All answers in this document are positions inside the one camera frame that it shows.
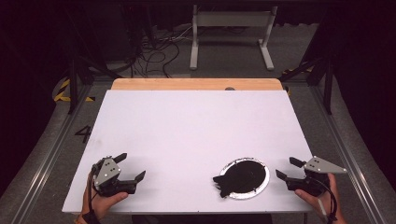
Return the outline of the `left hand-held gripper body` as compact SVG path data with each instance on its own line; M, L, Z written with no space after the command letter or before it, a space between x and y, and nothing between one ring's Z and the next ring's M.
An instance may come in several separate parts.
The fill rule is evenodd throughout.
M94 190L102 197L110 197L120 192L134 194L137 184L133 184L133 180L119 180L121 168L113 158L115 157L104 157L92 166Z

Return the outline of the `white metal stand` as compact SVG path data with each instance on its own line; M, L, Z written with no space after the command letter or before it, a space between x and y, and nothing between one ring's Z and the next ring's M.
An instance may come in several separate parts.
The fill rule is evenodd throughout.
M192 43L190 69L198 68L199 54L199 27L263 27L265 30L262 39L258 44L262 53L262 58L269 71L273 71L275 66L268 50L268 41L276 19L277 7L264 11L201 11L197 5L193 6L192 11Z

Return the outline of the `aluminium floor rail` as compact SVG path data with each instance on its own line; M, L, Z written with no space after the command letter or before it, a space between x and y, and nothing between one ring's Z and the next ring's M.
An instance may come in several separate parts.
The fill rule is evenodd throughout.
M327 126L330 129L330 132L332 133L332 138L336 144L337 153L339 154L341 161L347 169L351 183L357 192L357 195L370 222L372 224L388 224L377 206L374 195L368 186L361 168L357 164L352 152L345 144L333 116L327 112L327 109L322 102L322 93L318 87L310 87L310 91L317 102L322 116L324 117Z
M71 129L73 122L75 121L79 110L82 108L86 97L88 96L92 86L83 85L79 91L78 103L73 112L67 114L60 127L60 130L56 133L54 142L50 145L49 151L45 154L45 157L41 160L40 166L37 168L32 181L29 184L29 189L21 202L21 205L16 212L11 224L24 224L26 219L29 217L35 203L44 188L50 173L57 161L59 154L61 153L62 146L65 138Z

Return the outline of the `white table board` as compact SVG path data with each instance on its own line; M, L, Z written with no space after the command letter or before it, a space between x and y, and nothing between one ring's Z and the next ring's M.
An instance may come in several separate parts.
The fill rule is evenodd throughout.
M305 212L276 171L301 178L290 164L312 154L285 91L108 91L64 201L81 209L86 177L105 156L126 154L120 179L145 177L113 207L119 214ZM248 200L223 199L214 176L229 162L255 158L269 182Z

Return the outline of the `person's dark clothing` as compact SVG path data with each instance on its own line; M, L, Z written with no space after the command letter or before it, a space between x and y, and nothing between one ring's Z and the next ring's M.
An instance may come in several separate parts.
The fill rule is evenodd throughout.
M247 215L134 215L133 224L273 224L268 214Z

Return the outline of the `oval silver picture frame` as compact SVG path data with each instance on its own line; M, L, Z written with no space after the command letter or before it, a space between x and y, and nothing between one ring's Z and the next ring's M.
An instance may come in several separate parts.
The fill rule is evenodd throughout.
M221 198L247 200L259 195L269 184L267 165L255 158L240 158L225 165L213 177Z

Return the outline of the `person's left hand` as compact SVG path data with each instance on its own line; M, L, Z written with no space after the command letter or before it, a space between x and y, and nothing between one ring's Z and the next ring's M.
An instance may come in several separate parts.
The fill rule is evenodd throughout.
M98 220L103 219L108 213L109 209L126 199L129 194L127 192L120 192L111 197L102 197L100 195L95 196L95 191L92 189L90 179L87 179L86 188L83 194L82 208L79 216L84 216L90 212L90 208L96 214Z

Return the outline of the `yellow black floor tape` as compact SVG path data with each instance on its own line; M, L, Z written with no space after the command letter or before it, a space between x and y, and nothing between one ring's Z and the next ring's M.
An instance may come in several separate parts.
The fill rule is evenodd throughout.
M284 70L284 71L282 72L281 75L282 75L282 76L285 76L285 75L288 75L288 74L290 74L290 73L295 72L296 70L299 72L299 74L300 74L300 73L311 73L312 70L313 70L313 68L314 68L314 66L310 66L310 67L305 68L305 69L301 69L301 68L289 68L289 69Z
M58 90L58 92L55 94L55 96L53 98L53 100L55 102L70 102L71 101L71 97L70 96L65 96L64 95L64 93L65 93L67 87L69 86L69 84L70 84L70 79L66 78L63 81L60 89Z

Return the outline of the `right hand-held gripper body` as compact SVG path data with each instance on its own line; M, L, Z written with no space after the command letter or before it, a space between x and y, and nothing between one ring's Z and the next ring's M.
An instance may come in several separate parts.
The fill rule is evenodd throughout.
M328 174L346 174L347 169L320 157L314 156L303 167L303 179L288 177L286 186L288 190L302 189L312 196L318 197L330 188Z

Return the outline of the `wooden table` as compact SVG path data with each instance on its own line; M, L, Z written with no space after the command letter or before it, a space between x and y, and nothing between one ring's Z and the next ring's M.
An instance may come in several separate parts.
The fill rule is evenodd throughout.
M117 78L111 89L118 91L282 91L277 78Z

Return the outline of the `person's right hand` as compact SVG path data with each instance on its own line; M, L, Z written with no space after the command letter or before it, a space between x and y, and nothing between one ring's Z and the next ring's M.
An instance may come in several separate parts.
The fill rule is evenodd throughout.
M335 216L343 217L335 176L333 174L328 174L328 177L330 180L330 190L337 201ZM331 206L332 196L328 191L318 197L314 197L301 189L295 190L294 193L313 208L322 222L324 222L324 218L328 217L334 209L334 206Z

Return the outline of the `black tripod stand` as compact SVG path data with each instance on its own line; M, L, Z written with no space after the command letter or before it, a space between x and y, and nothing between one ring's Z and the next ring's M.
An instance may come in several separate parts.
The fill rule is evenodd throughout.
M120 75L108 70L104 65L95 63L88 58L77 56L74 57L69 64L69 80L70 80L70 106L69 114L72 114L81 102L81 98L78 96L78 78L84 86L91 85L93 83L93 76L89 72L89 66L98 70L101 74L104 74L113 79L120 78Z
M319 82L324 79L324 90L323 90L323 105L325 107L326 112L331 115L331 99L332 99L332 82L333 82L333 72L332 72L332 58L331 57L321 57L316 58L313 61L308 61L302 63L296 68L305 69L310 66L314 66L311 73L309 73L306 83L309 86L317 86ZM280 82L284 82L286 80L291 79L299 75L299 72L296 70L293 73L290 73L285 76L280 76L278 80Z

